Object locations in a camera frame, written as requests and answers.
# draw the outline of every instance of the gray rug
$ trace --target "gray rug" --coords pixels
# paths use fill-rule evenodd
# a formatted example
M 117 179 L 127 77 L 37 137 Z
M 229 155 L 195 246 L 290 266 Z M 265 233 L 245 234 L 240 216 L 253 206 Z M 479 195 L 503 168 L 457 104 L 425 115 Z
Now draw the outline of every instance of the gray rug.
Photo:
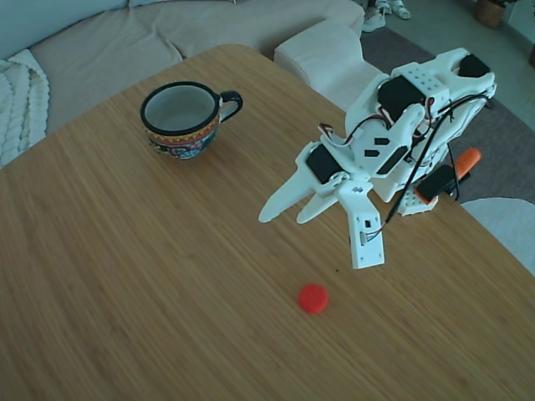
M 366 61 L 386 73 L 434 57 L 387 28 L 363 33 L 361 42 Z M 455 157 L 471 146 L 483 157 L 462 184 L 460 202 L 499 196 L 535 204 L 535 131 L 495 100 L 493 109 L 483 109 L 463 136 L 451 142 Z

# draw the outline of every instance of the white blanket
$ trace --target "white blanket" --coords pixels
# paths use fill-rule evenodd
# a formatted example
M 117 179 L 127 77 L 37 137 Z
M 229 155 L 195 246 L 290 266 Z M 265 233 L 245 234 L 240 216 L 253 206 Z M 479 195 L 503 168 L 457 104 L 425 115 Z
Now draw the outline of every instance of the white blanket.
M 45 137 L 48 79 L 29 50 L 0 60 L 0 168 Z

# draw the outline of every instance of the colorful pattern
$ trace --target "colorful pattern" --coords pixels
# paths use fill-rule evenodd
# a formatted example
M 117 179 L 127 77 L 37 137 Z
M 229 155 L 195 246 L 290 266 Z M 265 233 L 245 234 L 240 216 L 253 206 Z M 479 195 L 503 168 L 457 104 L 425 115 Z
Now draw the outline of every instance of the colorful pattern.
M 200 135 L 196 135 L 195 139 L 190 142 L 181 142 L 174 144 L 165 144 L 161 143 L 160 141 L 155 142 L 152 138 L 153 133 L 149 132 L 149 141 L 150 145 L 158 153 L 163 155 L 170 155 L 180 160 L 187 160 L 199 155 L 214 140 L 214 138 L 216 137 L 217 128 L 212 129 L 210 132 L 208 132 L 207 130 L 203 132 L 203 137 L 201 137 Z
M 149 134 L 150 139 L 155 141 L 158 144 L 162 144 L 162 145 L 187 144 L 195 140 L 201 140 L 205 136 L 209 135 L 214 129 L 217 129 L 218 125 L 219 125 L 219 115 L 216 115 L 216 117 L 210 123 L 208 123 L 201 129 L 199 129 L 198 131 L 192 132 L 190 134 L 180 135 L 180 136 L 167 136 L 167 135 L 159 135 L 149 130 L 147 130 L 147 133 Z

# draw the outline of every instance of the wicker basket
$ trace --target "wicker basket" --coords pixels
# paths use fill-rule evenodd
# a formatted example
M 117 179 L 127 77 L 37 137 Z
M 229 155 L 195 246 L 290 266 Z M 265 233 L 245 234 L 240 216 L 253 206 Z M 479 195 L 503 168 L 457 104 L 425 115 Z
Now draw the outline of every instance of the wicker basket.
M 495 28 L 500 24 L 505 8 L 491 0 L 477 0 L 476 20 L 486 27 Z

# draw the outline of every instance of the sofa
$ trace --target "sofa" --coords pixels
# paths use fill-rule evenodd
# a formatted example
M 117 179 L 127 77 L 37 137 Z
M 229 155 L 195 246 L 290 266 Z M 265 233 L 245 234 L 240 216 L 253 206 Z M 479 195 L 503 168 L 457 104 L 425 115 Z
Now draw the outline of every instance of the sofa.
M 272 57 L 280 43 L 324 19 L 357 34 L 364 20 L 352 0 L 176 0 L 134 8 L 127 2 L 0 4 L 0 59 L 30 48 L 48 76 L 47 134 L 109 96 L 217 45 L 245 44 Z

